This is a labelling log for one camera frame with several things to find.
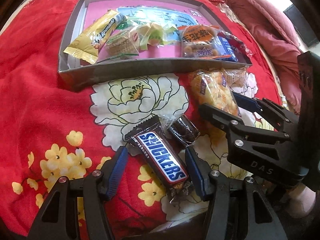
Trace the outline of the small clear cracker packet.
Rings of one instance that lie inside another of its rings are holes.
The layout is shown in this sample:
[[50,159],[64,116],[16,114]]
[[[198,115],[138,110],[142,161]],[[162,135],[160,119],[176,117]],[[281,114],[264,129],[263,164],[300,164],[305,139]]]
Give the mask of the small clear cracker packet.
[[246,67],[242,67],[239,69],[222,69],[222,73],[229,87],[231,86],[243,87],[247,82]]

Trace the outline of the pink quilted blanket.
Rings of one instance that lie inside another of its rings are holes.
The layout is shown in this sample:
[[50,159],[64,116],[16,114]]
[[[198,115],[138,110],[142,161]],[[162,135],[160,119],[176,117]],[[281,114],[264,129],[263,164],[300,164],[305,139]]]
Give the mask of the pink quilted blanket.
[[267,0],[224,0],[247,27],[273,63],[280,86],[296,113],[300,112],[302,93],[297,57],[298,36],[291,21]]

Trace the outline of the orange rice cracker packet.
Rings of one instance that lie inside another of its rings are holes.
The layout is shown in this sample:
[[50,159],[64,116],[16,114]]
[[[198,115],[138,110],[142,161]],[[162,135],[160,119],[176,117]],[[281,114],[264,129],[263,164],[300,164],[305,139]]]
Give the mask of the orange rice cracker packet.
[[234,95],[223,72],[198,70],[188,74],[189,85],[199,105],[207,103],[231,115],[240,116]]

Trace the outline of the blue red snack packet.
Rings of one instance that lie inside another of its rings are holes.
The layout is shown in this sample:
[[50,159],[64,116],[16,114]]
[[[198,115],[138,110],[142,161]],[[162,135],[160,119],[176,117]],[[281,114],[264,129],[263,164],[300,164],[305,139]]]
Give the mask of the blue red snack packet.
[[242,55],[245,55],[246,57],[248,57],[249,59],[252,58],[253,56],[253,53],[252,51],[248,48],[248,46],[245,45],[244,42],[242,42],[242,40],[240,40],[239,38],[237,38],[236,36],[234,36],[233,34],[231,33],[228,33],[224,30],[219,30],[217,35],[219,37],[223,37],[225,38],[230,47],[236,51],[237,53],[240,53]]

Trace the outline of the red floral blanket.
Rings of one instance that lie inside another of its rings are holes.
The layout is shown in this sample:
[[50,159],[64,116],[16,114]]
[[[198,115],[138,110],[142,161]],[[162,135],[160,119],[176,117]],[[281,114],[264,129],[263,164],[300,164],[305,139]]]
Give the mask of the red floral blanket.
[[[251,50],[238,92],[280,103],[259,44],[221,0],[196,0]],[[29,0],[1,33],[1,222],[26,236],[60,176],[81,178],[110,160],[121,136],[154,114],[197,119],[188,76],[124,79],[75,93],[58,72],[63,31],[78,0]]]

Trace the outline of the dark brown wrapped candy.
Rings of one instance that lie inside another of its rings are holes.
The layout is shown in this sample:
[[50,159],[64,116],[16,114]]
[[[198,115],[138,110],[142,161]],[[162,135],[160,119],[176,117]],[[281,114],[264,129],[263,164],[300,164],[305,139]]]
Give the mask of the dark brown wrapped candy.
[[170,139],[175,139],[184,148],[192,146],[200,136],[199,130],[184,114],[161,114],[159,119],[165,135],[168,135]]

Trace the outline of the orange peanut snack packet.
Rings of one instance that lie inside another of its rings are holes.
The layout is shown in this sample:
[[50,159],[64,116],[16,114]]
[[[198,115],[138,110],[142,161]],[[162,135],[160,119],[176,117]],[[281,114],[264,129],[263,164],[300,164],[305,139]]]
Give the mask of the orange peanut snack packet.
[[218,36],[220,30],[213,25],[185,25],[178,32],[182,57],[237,61],[228,41]]

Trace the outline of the Snickers chocolate bar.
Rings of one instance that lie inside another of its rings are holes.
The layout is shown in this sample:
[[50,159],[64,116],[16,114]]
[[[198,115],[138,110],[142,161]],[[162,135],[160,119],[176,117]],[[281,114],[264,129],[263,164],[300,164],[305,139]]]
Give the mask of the Snickers chocolate bar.
[[158,116],[155,115],[131,129],[125,135],[125,141],[144,155],[165,187],[169,202],[177,203],[193,192],[194,186],[187,167],[167,141]]

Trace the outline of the yellow green wrapped candy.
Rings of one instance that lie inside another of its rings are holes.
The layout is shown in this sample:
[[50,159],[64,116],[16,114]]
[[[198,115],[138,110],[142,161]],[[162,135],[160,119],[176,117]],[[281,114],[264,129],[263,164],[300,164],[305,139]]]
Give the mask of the yellow green wrapped candy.
[[179,41],[178,28],[172,23],[161,25],[155,22],[141,24],[136,28],[140,37],[139,49],[148,50],[148,46],[158,47]]

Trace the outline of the clear square biscuit packet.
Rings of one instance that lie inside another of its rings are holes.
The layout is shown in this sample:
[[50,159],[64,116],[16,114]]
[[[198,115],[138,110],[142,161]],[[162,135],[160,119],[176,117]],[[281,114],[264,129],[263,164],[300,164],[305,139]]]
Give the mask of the clear square biscuit packet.
[[140,35],[135,27],[113,34],[99,51],[97,62],[131,59],[139,55]]

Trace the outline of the yellow wafer snack packet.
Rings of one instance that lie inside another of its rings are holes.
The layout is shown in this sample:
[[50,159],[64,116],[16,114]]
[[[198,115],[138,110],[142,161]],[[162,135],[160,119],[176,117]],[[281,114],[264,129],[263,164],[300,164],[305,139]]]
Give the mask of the yellow wafer snack packet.
[[74,58],[95,64],[99,57],[99,50],[117,26],[125,20],[126,17],[122,13],[108,10],[107,13],[87,27],[63,52]]

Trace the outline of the grey cardboard tray box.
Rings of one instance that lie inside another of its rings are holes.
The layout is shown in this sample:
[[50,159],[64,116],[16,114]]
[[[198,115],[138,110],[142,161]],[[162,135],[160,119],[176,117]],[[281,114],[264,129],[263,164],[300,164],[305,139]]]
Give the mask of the grey cardboard tray box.
[[181,56],[181,43],[173,34],[175,44],[149,47],[136,56],[111,60],[103,48],[95,64],[89,64],[64,53],[65,48],[97,18],[113,9],[126,16],[171,22],[176,26],[205,24],[216,25],[220,30],[230,30],[221,17],[198,0],[79,0],[68,20],[59,49],[57,72],[73,90],[116,79],[137,76],[187,73],[198,68],[238,69],[251,66],[244,53],[236,52],[237,62],[208,59],[189,59]]

